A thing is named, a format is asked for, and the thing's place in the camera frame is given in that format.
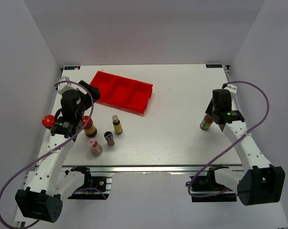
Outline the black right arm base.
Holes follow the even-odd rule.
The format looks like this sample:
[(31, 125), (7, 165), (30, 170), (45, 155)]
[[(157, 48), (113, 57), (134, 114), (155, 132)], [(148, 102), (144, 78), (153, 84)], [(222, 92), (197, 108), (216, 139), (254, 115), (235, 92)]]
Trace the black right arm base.
[[(199, 176), (196, 178), (191, 187), (191, 192), (195, 195), (207, 195), (225, 190), (223, 185), (216, 184), (212, 186), (207, 179), (207, 176)], [(218, 203), (218, 202), (236, 202), (236, 194), (232, 191), (222, 193), (217, 196), (207, 198), (195, 198), (192, 197), (192, 203)]]

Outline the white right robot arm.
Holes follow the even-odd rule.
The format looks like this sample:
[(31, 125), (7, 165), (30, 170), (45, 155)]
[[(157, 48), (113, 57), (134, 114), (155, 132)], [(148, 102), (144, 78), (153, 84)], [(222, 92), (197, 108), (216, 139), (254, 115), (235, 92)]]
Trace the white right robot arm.
[(240, 111), (232, 109), (232, 98), (236, 90), (213, 90), (207, 113), (230, 140), (230, 149), (235, 149), (244, 173), (232, 171), (229, 167), (217, 165), (209, 167), (204, 180), (189, 184), (193, 198), (224, 196), (234, 192), (245, 206), (276, 203), (280, 201), (285, 172), (276, 167), (263, 155), (246, 127)]

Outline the yellow-label dark sauce bottle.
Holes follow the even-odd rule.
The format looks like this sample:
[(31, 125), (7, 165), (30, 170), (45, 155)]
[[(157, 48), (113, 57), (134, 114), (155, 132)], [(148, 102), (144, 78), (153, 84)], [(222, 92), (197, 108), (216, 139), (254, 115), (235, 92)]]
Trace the yellow-label dark sauce bottle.
[(120, 120), (117, 115), (112, 116), (112, 123), (113, 123), (114, 131), (116, 134), (123, 133), (123, 129), (122, 129)]

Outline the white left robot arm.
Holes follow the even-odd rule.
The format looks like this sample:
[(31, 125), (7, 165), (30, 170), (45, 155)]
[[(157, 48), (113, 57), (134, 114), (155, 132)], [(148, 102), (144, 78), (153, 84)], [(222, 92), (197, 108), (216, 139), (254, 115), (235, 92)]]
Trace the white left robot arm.
[(59, 219), (63, 201), (76, 190), (88, 190), (92, 185), (87, 167), (73, 167), (58, 182), (63, 163), (73, 147), (77, 135), (83, 130), (83, 117), (87, 109), (93, 110), (100, 98), (98, 88), (81, 80), (75, 87), (68, 80), (56, 84), (61, 98), (61, 109), (55, 115), (50, 131), (48, 152), (26, 189), (15, 195), (17, 205), (24, 217), (54, 223)]

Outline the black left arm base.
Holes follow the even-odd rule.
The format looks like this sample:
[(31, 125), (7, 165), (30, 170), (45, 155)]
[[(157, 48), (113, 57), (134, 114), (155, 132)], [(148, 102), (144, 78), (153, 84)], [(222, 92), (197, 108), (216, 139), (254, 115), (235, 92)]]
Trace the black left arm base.
[(91, 189), (73, 193), (68, 199), (106, 200), (110, 194), (112, 177), (92, 175)]

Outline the green-label red sauce bottle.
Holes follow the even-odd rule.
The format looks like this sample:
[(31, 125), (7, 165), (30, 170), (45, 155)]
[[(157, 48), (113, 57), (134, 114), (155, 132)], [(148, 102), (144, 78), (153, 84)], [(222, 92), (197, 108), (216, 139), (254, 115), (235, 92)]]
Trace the green-label red sauce bottle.
[(214, 122), (214, 119), (208, 114), (206, 114), (200, 123), (200, 128), (204, 131), (209, 130), (213, 122)]

